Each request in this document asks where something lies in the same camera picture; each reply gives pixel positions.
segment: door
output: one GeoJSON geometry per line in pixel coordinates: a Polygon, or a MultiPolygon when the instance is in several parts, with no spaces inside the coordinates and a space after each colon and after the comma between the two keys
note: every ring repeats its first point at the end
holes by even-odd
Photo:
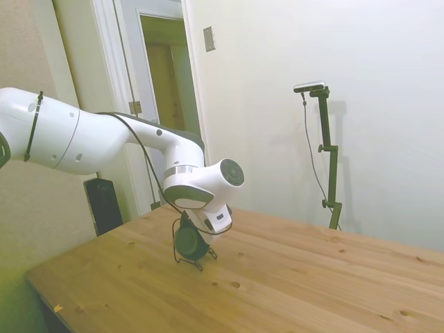
{"type": "MultiPolygon", "coordinates": [[[[161,71],[161,69],[154,68],[152,62],[156,61],[160,53],[165,54],[167,51],[156,47],[155,54],[149,55],[149,51],[153,50],[153,44],[157,46],[165,44],[164,40],[147,38],[146,27],[143,24],[143,21],[146,20],[143,18],[150,17],[158,19],[157,22],[153,23],[154,28],[159,28],[158,30],[161,32],[168,31],[168,33],[163,34],[163,37],[170,40],[167,44],[171,50],[173,70],[176,76],[176,86],[170,88],[170,94],[176,95],[175,91],[177,91],[183,117],[183,121],[177,119],[172,121],[172,115],[180,113],[179,107],[177,107],[176,111],[170,113],[171,117],[167,120],[173,123],[170,126],[181,126],[183,124],[185,130],[202,137],[205,142],[205,162],[207,165],[217,163],[223,157],[233,157],[240,161],[243,166],[246,166],[248,164],[246,156],[248,156],[248,151],[251,148],[246,145],[248,141],[243,139],[246,135],[245,121],[242,119],[244,115],[241,112],[244,105],[236,102],[241,100],[245,85],[240,84],[241,81],[238,77],[242,68],[237,66],[237,62],[230,57],[232,54],[228,52],[229,50],[237,50],[239,45],[236,45],[235,38],[228,40],[225,37],[226,34],[221,35],[223,39],[216,35],[216,51],[206,53],[203,33],[203,29],[211,25],[215,27],[216,34],[218,28],[231,31],[232,28],[228,23],[231,14],[235,16],[238,23],[243,22],[242,18],[236,17],[236,10],[232,10],[237,6],[237,2],[231,0],[227,7],[223,5],[224,1],[215,0],[113,1],[133,97],[135,101],[140,101],[142,107],[140,117],[158,123],[166,121],[162,119],[164,117],[160,117],[159,112],[162,112],[162,108],[159,109],[156,99],[159,99],[160,104],[162,104],[162,96],[159,93],[156,96],[156,88],[154,87],[156,80],[153,79],[152,75],[153,70],[154,76],[156,76],[156,72],[161,71]],[[163,27],[165,21],[180,22],[184,31],[182,37],[171,34],[169,28],[165,29],[163,27]],[[219,88],[220,83],[223,84],[223,89],[219,88]]],[[[236,33],[241,33],[241,26],[238,27],[236,33]]],[[[252,62],[254,62],[254,59],[248,59],[247,66],[252,62]]],[[[163,71],[164,73],[168,72],[168,74],[163,75],[171,74],[171,70],[163,69],[163,71]]],[[[165,110],[171,111],[171,104],[165,110]]],[[[159,151],[152,149],[151,157],[153,158],[155,172],[162,182],[164,179],[162,155],[159,151]]]]}
{"type": "Polygon", "coordinates": [[[175,130],[185,130],[171,47],[147,44],[146,50],[160,123],[175,130]]]}

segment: switch plate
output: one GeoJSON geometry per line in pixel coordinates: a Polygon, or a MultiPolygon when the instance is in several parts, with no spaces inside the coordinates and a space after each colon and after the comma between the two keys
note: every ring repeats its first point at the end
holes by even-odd
{"type": "Polygon", "coordinates": [[[213,51],[216,49],[216,45],[214,43],[214,32],[213,27],[209,26],[208,28],[203,29],[203,38],[205,40],[205,48],[207,52],[213,51]]]}

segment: wooden table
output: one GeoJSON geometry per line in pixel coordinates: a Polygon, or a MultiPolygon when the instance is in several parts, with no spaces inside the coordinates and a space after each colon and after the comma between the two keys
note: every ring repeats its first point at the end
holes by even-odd
{"type": "Polygon", "coordinates": [[[72,332],[444,332],[444,254],[235,210],[203,272],[160,208],[34,268],[72,332]]]}

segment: white wall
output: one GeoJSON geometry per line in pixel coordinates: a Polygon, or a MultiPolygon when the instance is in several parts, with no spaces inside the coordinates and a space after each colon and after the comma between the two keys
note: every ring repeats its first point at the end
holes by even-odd
{"type": "MultiPolygon", "coordinates": [[[[292,92],[325,80],[343,229],[444,250],[441,0],[186,4],[211,162],[234,158],[246,174],[235,205],[328,226],[292,92]]],[[[316,100],[308,108],[316,149],[316,100]]],[[[327,187],[328,154],[315,163],[327,187]]]]}
{"type": "MultiPolygon", "coordinates": [[[[0,3],[2,87],[77,104],[51,0],[0,3]]],[[[78,176],[22,161],[0,169],[0,332],[46,332],[25,273],[95,236],[78,176]]]]}
{"type": "MultiPolygon", "coordinates": [[[[114,104],[92,0],[53,0],[53,3],[80,107],[88,112],[124,112],[114,104]]],[[[126,164],[128,149],[125,147],[99,172],[100,177],[113,181],[125,222],[139,216],[133,181],[126,164]]]]}

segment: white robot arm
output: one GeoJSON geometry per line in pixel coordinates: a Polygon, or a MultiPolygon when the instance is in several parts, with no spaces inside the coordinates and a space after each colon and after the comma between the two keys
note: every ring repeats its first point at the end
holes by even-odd
{"type": "Polygon", "coordinates": [[[194,241],[203,240],[209,247],[217,234],[230,227],[232,220],[226,203],[244,183],[244,174],[236,162],[227,159],[205,167],[203,143],[191,133],[127,114],[111,117],[88,113],[49,97],[2,88],[0,168],[9,159],[24,159],[78,175],[95,173],[125,143],[138,142],[127,126],[143,145],[161,150],[165,162],[164,195],[184,209],[191,225],[200,230],[194,236],[190,236],[190,230],[179,230],[183,237],[178,237],[175,245],[187,259],[200,259],[196,254],[199,244],[194,241]]]}

